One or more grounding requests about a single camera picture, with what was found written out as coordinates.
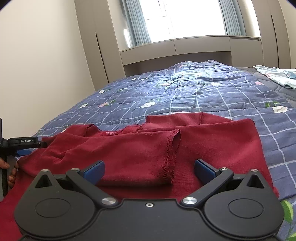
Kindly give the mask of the person's left hand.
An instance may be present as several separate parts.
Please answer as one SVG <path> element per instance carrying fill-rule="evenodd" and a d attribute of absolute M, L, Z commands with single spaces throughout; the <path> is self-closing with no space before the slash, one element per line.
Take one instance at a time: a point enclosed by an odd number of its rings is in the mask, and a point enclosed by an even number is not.
<path fill-rule="evenodd" d="M 4 161 L 2 158 L 0 158 L 0 168 L 4 170 L 9 169 L 10 165 L 6 161 Z M 18 169 L 19 169 L 19 164 L 16 162 L 14 168 L 12 168 L 10 171 L 10 175 L 8 175 L 8 186 L 10 188 L 13 188 L 15 185 Z"/>

